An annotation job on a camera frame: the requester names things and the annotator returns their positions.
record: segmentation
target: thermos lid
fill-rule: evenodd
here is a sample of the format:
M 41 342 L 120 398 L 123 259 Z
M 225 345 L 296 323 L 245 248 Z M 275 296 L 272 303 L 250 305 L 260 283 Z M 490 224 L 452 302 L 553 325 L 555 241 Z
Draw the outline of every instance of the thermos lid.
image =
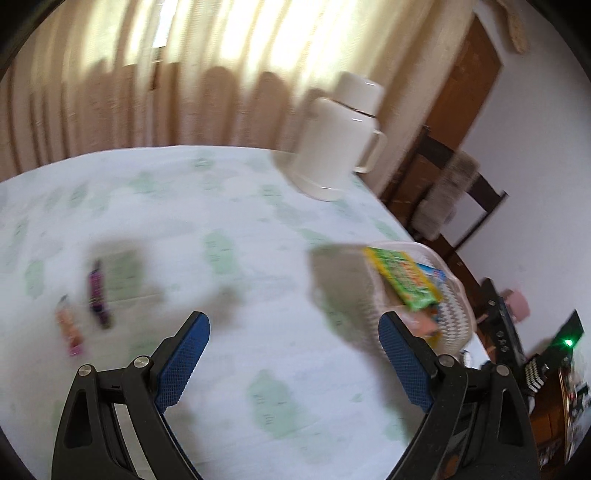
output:
M 341 72 L 332 99 L 354 110 L 375 116 L 384 97 L 384 87 L 351 72 Z

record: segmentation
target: curtain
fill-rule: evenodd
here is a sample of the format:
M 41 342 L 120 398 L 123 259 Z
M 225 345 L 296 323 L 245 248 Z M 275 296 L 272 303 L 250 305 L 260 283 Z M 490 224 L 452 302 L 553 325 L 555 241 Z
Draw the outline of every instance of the curtain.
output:
M 310 102 L 342 70 L 388 91 L 380 120 L 392 137 L 378 167 L 390 171 L 453 64 L 472 4 L 65 0 L 0 83 L 0 178 L 111 148 L 293 151 Z

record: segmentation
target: white tablecloth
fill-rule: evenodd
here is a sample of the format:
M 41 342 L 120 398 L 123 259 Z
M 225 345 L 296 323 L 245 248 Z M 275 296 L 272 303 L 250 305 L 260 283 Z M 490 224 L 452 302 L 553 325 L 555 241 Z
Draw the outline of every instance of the white tablecloth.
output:
M 50 477 L 77 368 L 151 354 L 193 310 L 211 340 L 166 418 L 207 480 L 384 479 L 422 412 L 360 314 L 355 245 L 408 235 L 352 177 L 345 200 L 294 190 L 288 158 L 229 147 L 84 155 L 0 184 L 0 424 L 39 479 Z M 103 260 L 110 330 L 87 307 Z M 68 294 L 85 337 L 69 357 L 54 319 Z M 482 345 L 471 343 L 477 363 Z M 130 453 L 151 478 L 119 408 Z

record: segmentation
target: basket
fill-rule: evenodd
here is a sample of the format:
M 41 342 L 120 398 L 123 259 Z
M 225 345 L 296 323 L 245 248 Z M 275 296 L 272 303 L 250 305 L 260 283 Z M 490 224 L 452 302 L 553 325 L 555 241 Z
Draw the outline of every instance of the basket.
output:
M 369 245 L 384 250 L 396 250 L 406 252 L 415 262 L 429 267 L 443 270 L 447 280 L 441 285 L 443 300 L 439 303 L 439 329 L 441 336 L 432 345 L 434 352 L 438 355 L 447 353 L 457 356 L 460 350 L 470 341 L 476 329 L 476 320 L 472 307 L 466 298 L 464 286 L 457 277 L 449 270 L 446 263 L 433 250 L 423 244 L 416 242 L 376 242 Z M 384 292 L 382 278 L 368 261 L 365 262 L 368 269 L 368 297 L 373 298 L 373 303 L 366 305 L 366 319 L 376 334 L 378 331 L 379 318 L 392 310 Z

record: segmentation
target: green snack package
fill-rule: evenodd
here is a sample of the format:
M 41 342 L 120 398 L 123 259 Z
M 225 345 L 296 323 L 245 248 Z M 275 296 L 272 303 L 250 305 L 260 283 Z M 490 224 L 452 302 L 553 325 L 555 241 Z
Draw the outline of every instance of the green snack package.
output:
M 439 303 L 438 290 L 407 253 L 373 247 L 364 253 L 411 312 Z

